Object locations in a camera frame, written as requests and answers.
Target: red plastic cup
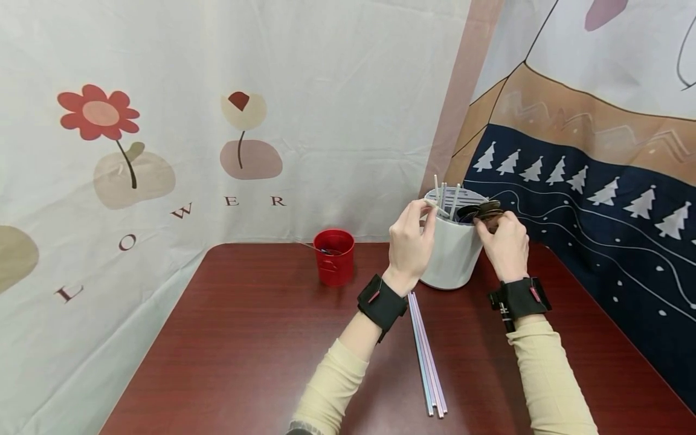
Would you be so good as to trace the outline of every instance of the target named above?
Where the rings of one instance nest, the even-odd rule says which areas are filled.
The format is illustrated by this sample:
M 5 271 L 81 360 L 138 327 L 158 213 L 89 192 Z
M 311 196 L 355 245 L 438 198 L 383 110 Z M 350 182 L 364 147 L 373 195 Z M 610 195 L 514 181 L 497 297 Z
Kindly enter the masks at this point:
M 349 232 L 338 228 L 321 231 L 314 237 L 314 247 L 335 255 L 315 251 L 319 280 L 331 287 L 346 285 L 353 278 L 353 247 L 355 240 Z

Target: beige long sleeve shirt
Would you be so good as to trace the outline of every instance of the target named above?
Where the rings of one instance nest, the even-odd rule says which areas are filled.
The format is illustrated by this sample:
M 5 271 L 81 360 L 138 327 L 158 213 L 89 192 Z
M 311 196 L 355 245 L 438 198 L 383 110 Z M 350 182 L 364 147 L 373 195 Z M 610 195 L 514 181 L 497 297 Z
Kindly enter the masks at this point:
M 516 329 L 507 338 L 517 355 L 535 435 L 596 435 L 558 333 L 543 316 L 520 319 Z M 336 340 L 307 385 L 288 434 L 336 435 L 366 369 L 366 362 Z

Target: white flower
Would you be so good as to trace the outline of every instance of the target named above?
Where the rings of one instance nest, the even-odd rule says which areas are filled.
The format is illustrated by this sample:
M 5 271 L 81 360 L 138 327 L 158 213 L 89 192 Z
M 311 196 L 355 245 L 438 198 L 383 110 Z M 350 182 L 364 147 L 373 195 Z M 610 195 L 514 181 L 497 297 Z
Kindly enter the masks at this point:
M 221 97 L 222 114 L 234 128 L 251 130 L 266 119 L 266 102 L 258 94 L 234 92 L 229 97 Z

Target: wrist strap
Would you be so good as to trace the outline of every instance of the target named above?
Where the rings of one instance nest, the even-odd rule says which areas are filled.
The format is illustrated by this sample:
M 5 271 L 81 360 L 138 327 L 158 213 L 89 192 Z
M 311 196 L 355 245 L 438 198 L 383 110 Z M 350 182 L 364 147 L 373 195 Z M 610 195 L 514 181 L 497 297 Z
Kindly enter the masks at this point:
M 409 303 L 394 293 L 379 275 L 375 275 L 358 295 L 358 309 L 382 329 L 381 342 L 396 319 L 403 316 Z
M 506 318 L 517 320 L 520 317 L 551 311 L 551 303 L 538 278 L 524 278 L 507 284 L 501 282 L 500 289 L 489 293 L 488 298 L 491 309 L 500 310 L 506 326 L 508 323 L 511 324 Z

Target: brown table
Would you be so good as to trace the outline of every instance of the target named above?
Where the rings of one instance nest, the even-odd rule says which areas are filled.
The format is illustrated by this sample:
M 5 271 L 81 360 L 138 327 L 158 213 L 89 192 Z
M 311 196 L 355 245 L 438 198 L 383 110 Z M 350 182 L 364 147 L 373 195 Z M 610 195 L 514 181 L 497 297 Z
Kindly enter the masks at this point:
M 356 246 L 356 279 L 322 287 L 314 253 L 297 244 L 210 250 L 124 392 L 102 435 L 283 434 L 304 386 L 387 266 L 386 244 Z M 696 434 L 679 401 L 591 296 L 546 248 L 530 273 L 544 280 L 580 387 L 602 435 Z M 427 417 L 411 321 L 377 347 L 342 434 L 529 434 L 516 359 L 485 294 L 482 259 L 464 289 L 419 285 L 425 327 L 448 401 Z

